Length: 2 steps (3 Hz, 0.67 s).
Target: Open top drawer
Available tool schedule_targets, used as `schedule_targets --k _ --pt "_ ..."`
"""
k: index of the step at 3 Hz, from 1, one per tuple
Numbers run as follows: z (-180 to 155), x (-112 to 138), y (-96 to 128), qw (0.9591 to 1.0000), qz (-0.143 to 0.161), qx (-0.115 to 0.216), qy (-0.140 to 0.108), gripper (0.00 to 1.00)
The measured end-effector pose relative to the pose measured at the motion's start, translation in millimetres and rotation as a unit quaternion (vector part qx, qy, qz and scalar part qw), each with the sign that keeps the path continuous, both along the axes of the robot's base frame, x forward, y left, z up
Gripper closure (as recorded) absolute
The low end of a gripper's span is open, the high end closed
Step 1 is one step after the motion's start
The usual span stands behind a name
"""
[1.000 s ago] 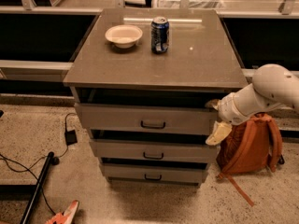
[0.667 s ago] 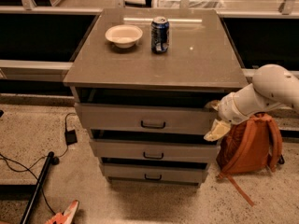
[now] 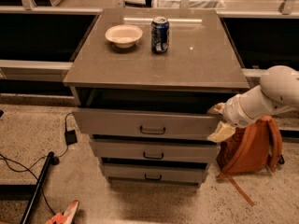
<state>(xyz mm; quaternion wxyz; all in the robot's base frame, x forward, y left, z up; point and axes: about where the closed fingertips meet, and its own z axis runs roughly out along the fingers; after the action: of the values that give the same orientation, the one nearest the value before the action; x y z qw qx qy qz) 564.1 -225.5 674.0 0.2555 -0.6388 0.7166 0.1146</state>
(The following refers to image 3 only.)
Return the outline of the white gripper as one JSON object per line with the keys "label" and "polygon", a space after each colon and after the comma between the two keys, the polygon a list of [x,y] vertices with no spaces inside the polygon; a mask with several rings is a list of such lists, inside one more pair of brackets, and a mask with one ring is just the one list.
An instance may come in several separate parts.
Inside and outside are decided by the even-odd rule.
{"label": "white gripper", "polygon": [[207,113],[223,114],[226,122],[220,121],[207,140],[214,143],[225,141],[235,133],[235,127],[245,128],[254,123],[261,116],[261,104],[261,98],[258,95],[244,93],[230,98],[226,103],[213,105]]}

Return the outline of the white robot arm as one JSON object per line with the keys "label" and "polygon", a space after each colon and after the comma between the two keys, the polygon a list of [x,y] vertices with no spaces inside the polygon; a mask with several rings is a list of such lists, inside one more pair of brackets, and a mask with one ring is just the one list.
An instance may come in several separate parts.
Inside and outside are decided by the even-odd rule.
{"label": "white robot arm", "polygon": [[263,116],[298,108],[299,72],[283,65],[270,67],[262,73],[259,85],[208,110],[209,114],[221,114],[222,119],[207,139],[219,143]]}

